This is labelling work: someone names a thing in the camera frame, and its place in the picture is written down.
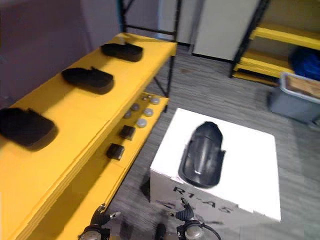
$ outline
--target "gray plastic bin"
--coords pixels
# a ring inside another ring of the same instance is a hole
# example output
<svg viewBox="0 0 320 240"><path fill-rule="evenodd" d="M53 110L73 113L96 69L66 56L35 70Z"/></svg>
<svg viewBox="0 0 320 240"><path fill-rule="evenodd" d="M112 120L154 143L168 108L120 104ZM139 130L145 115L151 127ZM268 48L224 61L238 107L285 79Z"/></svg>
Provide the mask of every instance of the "gray plastic bin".
<svg viewBox="0 0 320 240"><path fill-rule="evenodd" d="M320 99L287 89L286 76L315 81L292 73L283 73L280 87L275 88L269 96L268 107L270 111L319 127Z"/></svg>

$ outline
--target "black rubber piece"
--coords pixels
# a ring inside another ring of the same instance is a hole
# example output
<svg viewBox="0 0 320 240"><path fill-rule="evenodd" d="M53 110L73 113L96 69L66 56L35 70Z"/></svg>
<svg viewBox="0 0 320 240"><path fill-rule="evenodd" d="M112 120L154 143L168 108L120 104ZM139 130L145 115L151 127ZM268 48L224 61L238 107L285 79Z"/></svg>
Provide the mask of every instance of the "black rubber piece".
<svg viewBox="0 0 320 240"><path fill-rule="evenodd" d="M95 94L106 94L114 86L114 77L94 67L87 70L81 67L62 71L63 78L70 84Z"/></svg>
<svg viewBox="0 0 320 240"><path fill-rule="evenodd" d="M95 211L92 218L90 225L105 225L107 222L110 221L110 216L105 212L100 213L99 211Z"/></svg>
<svg viewBox="0 0 320 240"><path fill-rule="evenodd" d="M131 141L135 132L136 132L135 127L124 125L119 135L123 139L128 139Z"/></svg>
<svg viewBox="0 0 320 240"><path fill-rule="evenodd" d="M175 214L175 217L177 219L179 219L180 221L185 222L185 221L190 220L194 217L194 211L192 210L191 206L189 204L187 204L185 206L184 210L178 211Z"/></svg>
<svg viewBox="0 0 320 240"><path fill-rule="evenodd" d="M124 146L112 143L111 146L106 151L106 155L110 159L120 160L124 151L125 151Z"/></svg>
<svg viewBox="0 0 320 240"><path fill-rule="evenodd" d="M130 62L138 62L143 56L143 48L130 43L125 45L117 43L108 43L101 46L104 55L123 59Z"/></svg>
<svg viewBox="0 0 320 240"><path fill-rule="evenodd" d="M178 174L187 183L211 188L220 181L225 151L218 126L206 121L198 126L184 151Z"/></svg>
<svg viewBox="0 0 320 240"><path fill-rule="evenodd" d="M4 108L0 110L0 134L28 150L38 151L55 139L58 129L53 121L30 108Z"/></svg>

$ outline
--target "cardboard box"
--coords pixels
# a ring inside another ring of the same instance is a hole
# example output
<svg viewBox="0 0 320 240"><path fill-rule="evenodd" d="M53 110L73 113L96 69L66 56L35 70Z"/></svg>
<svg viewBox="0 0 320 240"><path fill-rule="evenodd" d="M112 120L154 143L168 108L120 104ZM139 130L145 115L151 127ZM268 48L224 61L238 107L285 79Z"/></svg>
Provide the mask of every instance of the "cardboard box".
<svg viewBox="0 0 320 240"><path fill-rule="evenodd" d="M221 149L226 151L220 182L207 189L178 175L192 133L206 121L218 125L223 135ZM178 108L150 167L150 201L173 212L182 209L181 197L194 208L197 220L213 228L279 223L274 136Z"/></svg>

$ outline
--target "black metal shelf frame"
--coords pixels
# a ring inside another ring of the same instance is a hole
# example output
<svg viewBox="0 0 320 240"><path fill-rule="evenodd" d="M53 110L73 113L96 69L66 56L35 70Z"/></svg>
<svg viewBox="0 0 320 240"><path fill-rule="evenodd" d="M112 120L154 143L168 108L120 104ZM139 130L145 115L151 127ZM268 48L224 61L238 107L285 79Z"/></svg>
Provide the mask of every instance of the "black metal shelf frame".
<svg viewBox="0 0 320 240"><path fill-rule="evenodd" d="M260 0L259 3L257 4L257 7L254 11L254 14L251 18L251 21L249 23L249 26L242 38L242 41L238 47L238 50L233 58L231 68L230 68L230 73L229 73L229 78L233 77L234 74L234 68L235 66L240 62L240 59L244 55L244 53L247 51L249 47L249 43L251 41L250 36L252 32L256 29L258 24L261 22L268 6L269 6L270 0Z"/></svg>
<svg viewBox="0 0 320 240"><path fill-rule="evenodd" d="M125 6L125 1L124 0L117 0L118 4L118 14L119 14L119 21L120 21L120 30L123 33L127 33L128 29L137 29L137 30L143 30L151 33L159 33L159 34L165 34L165 35L170 35L172 36L171 42L175 43L177 42L177 36L178 36L178 28L179 28L179 22L180 22L180 15L181 15L181 7L182 7L182 0L176 0L176 6L175 6L175 16L174 16L174 29L173 31L165 31L165 30L159 30L159 29L151 29L151 28L146 28L142 26L135 26L135 25L130 25L127 24L127 12L129 11L130 7L134 3L135 0L130 0ZM166 89L161 85L159 80L154 77L155 83L161 90L161 92L164 94L166 98L169 98L170 96L170 90L171 90L171 82L172 82L172 76L173 76L173 68L175 64L175 56L170 57L170 63L169 63L169 71L168 71L168 76L167 76L167 85Z"/></svg>

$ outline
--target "wooden shelf board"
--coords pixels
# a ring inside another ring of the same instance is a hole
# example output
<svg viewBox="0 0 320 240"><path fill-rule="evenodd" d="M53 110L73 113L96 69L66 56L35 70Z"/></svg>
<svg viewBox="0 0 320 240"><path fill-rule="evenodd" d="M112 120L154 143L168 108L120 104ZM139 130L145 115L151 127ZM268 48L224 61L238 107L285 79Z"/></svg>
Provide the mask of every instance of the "wooden shelf board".
<svg viewBox="0 0 320 240"><path fill-rule="evenodd" d="M118 123L110 136L89 159L27 240L76 239L77 235L81 234L90 223L96 208L101 203L106 203L106 205L110 203L161 112L167 105L168 98L161 97L159 105L142 101L141 98L136 102L141 106L140 111L133 112L131 118L123 118ZM153 109L153 116L144 116L143 110L145 108ZM139 118L147 120L146 127L138 128L136 126L136 121ZM132 140L119 137L119 131L124 125L136 128ZM121 160L106 157L106 151L110 143L124 146Z"/></svg>
<svg viewBox="0 0 320 240"><path fill-rule="evenodd" d="M237 64L235 69L237 69L237 70L244 69L244 70L268 75L268 76L275 77L275 78L279 78L281 75L281 72L279 72L279 71L272 71L267 68L261 68L261 67L257 67L257 66L253 66L253 65Z"/></svg>
<svg viewBox="0 0 320 240"><path fill-rule="evenodd" d="M245 69L279 78L281 73L293 73L288 58L255 50L248 50L241 58L235 70Z"/></svg>
<svg viewBox="0 0 320 240"><path fill-rule="evenodd" d="M262 23L252 32L254 37L277 40L289 44L320 50L320 34L278 25L274 23Z"/></svg>
<svg viewBox="0 0 320 240"><path fill-rule="evenodd" d="M143 47L140 61L108 57L97 49L70 66L94 66L112 74L115 84L107 94L69 85L59 73L12 106L32 108L54 121L59 133L36 152L0 137L3 240L26 239L161 66L176 53L176 43L131 33L120 33L110 43L122 39Z"/></svg>
<svg viewBox="0 0 320 240"><path fill-rule="evenodd" d="M272 82L270 80L267 80L267 79L265 79L263 77L254 76L254 75L251 75L251 74L248 74L248 73L244 73L244 72L235 72L233 74L233 77L237 78L237 79L244 79L244 80L249 80L249 81L253 81L253 82L257 82L257 83L262 83L262 84L270 85L270 86L273 86L273 87L277 87L278 86L277 83Z"/></svg>

